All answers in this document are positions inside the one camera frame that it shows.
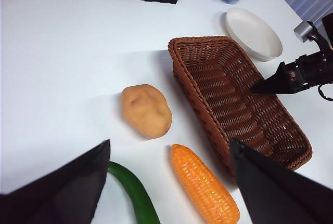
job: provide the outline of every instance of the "corn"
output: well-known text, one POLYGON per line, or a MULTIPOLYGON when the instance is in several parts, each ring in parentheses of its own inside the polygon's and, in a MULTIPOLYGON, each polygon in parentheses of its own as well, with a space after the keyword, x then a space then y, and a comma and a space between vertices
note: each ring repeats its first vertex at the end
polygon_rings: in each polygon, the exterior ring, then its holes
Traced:
POLYGON ((179 180, 207 223, 235 224, 239 220, 232 196, 191 149, 172 145, 171 160, 179 180))

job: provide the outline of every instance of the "brown wicker basket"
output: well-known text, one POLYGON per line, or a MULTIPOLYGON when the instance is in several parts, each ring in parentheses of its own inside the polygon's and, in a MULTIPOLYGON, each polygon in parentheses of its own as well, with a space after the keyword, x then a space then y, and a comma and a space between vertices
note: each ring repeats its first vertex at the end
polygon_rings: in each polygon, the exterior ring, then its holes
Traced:
POLYGON ((174 76, 230 174, 233 137, 293 170, 311 158, 308 139, 277 96, 250 92, 263 77, 233 39, 175 38, 169 52, 174 76))

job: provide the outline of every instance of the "white table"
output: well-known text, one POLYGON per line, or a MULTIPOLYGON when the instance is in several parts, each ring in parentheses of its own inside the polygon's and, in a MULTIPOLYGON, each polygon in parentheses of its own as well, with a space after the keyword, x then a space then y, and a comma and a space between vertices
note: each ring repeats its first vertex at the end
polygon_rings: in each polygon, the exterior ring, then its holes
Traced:
MULTIPOLYGON (((293 29, 300 18, 283 0, 1 0, 1 191, 17 189, 111 139, 111 159, 145 185, 161 223, 204 223, 173 174, 173 143, 191 147, 236 200, 239 223, 250 223, 233 178, 222 171, 198 120, 176 84, 167 51, 181 36, 226 35, 225 12, 242 7, 280 36, 283 54, 255 61, 264 77, 281 61, 317 51, 293 29), (173 112, 162 138, 145 140, 120 115, 124 87, 151 84, 173 112)), ((327 93, 332 95, 332 87, 327 93)), ((333 106, 312 88, 280 95, 308 136, 312 159, 297 170, 333 188, 333 106)), ((108 176, 93 224, 135 223, 130 200, 108 176)))

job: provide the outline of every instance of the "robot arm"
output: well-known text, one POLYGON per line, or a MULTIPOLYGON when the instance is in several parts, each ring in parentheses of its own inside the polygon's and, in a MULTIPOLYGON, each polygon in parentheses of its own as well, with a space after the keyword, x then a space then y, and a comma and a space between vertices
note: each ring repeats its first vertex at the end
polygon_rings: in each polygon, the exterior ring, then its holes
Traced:
MULTIPOLYGON (((333 43, 333 13, 324 17, 322 22, 333 43)), ((303 21, 294 32, 302 42, 316 41, 320 51, 303 55, 289 64, 281 62, 274 75, 252 87, 252 93, 294 94, 319 85, 319 94, 333 101, 321 91, 322 85, 333 83, 333 51, 328 42, 310 21, 303 21)))

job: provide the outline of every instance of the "plate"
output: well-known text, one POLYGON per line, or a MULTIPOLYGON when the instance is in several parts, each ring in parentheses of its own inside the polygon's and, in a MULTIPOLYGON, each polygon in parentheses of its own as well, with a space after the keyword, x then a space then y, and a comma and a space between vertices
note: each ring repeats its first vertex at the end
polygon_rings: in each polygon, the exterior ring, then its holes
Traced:
POLYGON ((245 52, 261 61, 269 61, 282 54, 282 43, 274 30, 264 20, 245 9, 229 9, 226 27, 230 36, 245 52))

